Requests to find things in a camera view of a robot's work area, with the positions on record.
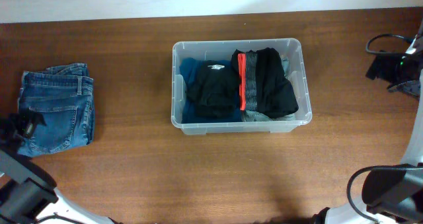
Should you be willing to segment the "dark blue jeans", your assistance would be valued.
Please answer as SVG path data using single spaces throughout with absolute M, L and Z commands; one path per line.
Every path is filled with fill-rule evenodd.
M 90 144 L 95 130 L 93 82 L 85 63 L 25 71 L 18 109 L 41 114 L 45 124 L 36 126 L 17 153 L 37 157 Z

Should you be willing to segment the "teal blue shirt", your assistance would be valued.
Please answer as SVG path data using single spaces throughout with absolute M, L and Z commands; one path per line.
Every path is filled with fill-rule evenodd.
M 186 83 L 186 91 L 191 83 L 194 80 L 194 73 L 196 71 L 197 66 L 201 61 L 196 60 L 194 58 L 186 58 L 182 61 L 180 65 L 180 74 L 182 75 L 184 82 Z M 233 117 L 228 119 L 222 120 L 214 120 L 214 119 L 204 119 L 195 116 L 194 114 L 194 106 L 186 97 L 186 103 L 184 105 L 182 111 L 182 123 L 183 124 L 198 124 L 198 123 L 223 123 L 223 122 L 241 122 L 241 110 L 240 105 L 239 109 L 234 113 Z

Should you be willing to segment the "black garment white logo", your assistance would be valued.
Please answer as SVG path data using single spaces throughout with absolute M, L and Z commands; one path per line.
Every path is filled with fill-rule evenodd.
M 199 118 L 222 120 L 239 109 L 239 76 L 227 60 L 201 61 L 186 91 Z

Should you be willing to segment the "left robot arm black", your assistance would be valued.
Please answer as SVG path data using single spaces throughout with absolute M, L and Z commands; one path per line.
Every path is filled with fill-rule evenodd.
M 1 119 L 1 173 L 9 177 L 1 187 L 1 222 L 118 224 L 69 201 L 46 171 L 17 154 L 18 144 L 31 137 L 38 125 L 46 125 L 43 116 L 30 110 Z

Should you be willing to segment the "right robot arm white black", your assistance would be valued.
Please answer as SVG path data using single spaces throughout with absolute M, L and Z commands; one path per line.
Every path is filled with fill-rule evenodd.
M 400 92 L 422 100 L 422 31 L 403 53 L 373 51 L 367 78 L 389 83 L 390 93 Z M 412 135 L 397 165 L 361 168 L 349 179 L 347 204 L 322 209 L 311 223 L 421 223 L 422 222 L 422 108 L 416 113 Z

